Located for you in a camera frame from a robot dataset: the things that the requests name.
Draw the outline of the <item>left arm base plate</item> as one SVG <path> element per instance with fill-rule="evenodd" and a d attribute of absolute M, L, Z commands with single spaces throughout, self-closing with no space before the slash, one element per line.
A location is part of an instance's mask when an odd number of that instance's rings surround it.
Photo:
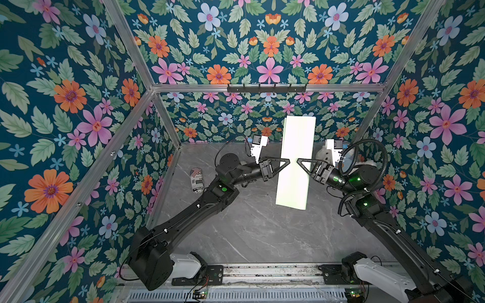
<path fill-rule="evenodd" d="M 172 279 L 172 286 L 194 286 L 198 283 L 200 286 L 222 285 L 224 277 L 224 267 L 222 265 L 202 266 L 193 278 L 176 278 Z"/>

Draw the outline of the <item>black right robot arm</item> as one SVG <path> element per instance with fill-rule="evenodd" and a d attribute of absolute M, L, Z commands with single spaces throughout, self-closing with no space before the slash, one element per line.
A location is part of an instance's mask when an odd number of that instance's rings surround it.
<path fill-rule="evenodd" d="M 371 192 L 381 173 L 376 165 L 361 163 L 341 172 L 323 160 L 298 159 L 297 163 L 317 183 L 340 191 L 343 197 L 338 210 L 346 209 L 347 215 L 374 235 L 406 272 L 399 275 L 356 252 L 342 260 L 347 278 L 374 285 L 399 302 L 473 302 L 471 281 L 433 261 Z"/>

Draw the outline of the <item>light green rectangular paper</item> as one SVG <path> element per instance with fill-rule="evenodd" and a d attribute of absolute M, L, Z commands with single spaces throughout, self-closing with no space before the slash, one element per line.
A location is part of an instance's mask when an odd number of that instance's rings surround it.
<path fill-rule="evenodd" d="M 284 120 L 281 158 L 290 164 L 278 174 L 275 203 L 282 207 L 305 210 L 308 200 L 309 176 L 297 164 L 298 158 L 313 155 L 316 118 L 288 116 Z"/>

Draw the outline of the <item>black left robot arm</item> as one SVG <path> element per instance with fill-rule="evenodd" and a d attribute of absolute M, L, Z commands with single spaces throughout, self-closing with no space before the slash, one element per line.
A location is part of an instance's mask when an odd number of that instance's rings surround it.
<path fill-rule="evenodd" d="M 225 154 L 217 164 L 214 180 L 189 207 L 168 221 L 148 229 L 142 227 L 133 238 L 126 264 L 153 291 L 171 279 L 205 282 L 207 262 L 195 252 L 176 254 L 178 244 L 203 222 L 225 210 L 239 195 L 238 184 L 275 177 L 290 164 L 289 159 L 265 157 L 242 164 L 236 154 Z"/>

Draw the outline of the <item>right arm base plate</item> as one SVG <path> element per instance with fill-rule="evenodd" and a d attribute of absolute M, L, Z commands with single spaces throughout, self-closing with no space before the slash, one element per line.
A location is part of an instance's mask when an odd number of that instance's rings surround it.
<path fill-rule="evenodd" d="M 369 285 L 367 281 L 361 280 L 357 277 L 354 270 L 341 263 L 330 263 L 318 265 L 321 271 L 323 280 L 327 285 Z"/>

